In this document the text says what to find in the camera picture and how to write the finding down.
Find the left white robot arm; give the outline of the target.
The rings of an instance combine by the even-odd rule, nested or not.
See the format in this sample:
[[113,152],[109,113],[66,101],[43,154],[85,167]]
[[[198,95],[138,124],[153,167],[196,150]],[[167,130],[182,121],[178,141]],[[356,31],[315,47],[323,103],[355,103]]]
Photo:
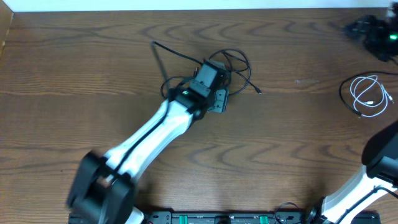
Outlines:
[[135,207],[137,183],[151,162],[206,112],[224,111],[231,76],[222,62],[204,61],[188,86],[177,85],[138,131],[103,155],[90,151],[80,162],[66,205],[88,223],[142,223]]

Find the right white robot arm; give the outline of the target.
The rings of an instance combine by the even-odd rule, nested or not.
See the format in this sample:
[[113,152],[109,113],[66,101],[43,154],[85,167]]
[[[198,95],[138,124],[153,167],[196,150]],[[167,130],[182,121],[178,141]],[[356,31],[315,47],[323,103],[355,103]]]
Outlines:
[[[397,63],[397,1],[386,18],[363,16],[344,28],[351,39],[362,39],[365,49],[382,62]],[[304,223],[351,223],[355,216],[385,194],[396,197],[397,123],[375,134],[365,145],[362,166],[340,189],[308,210]]]

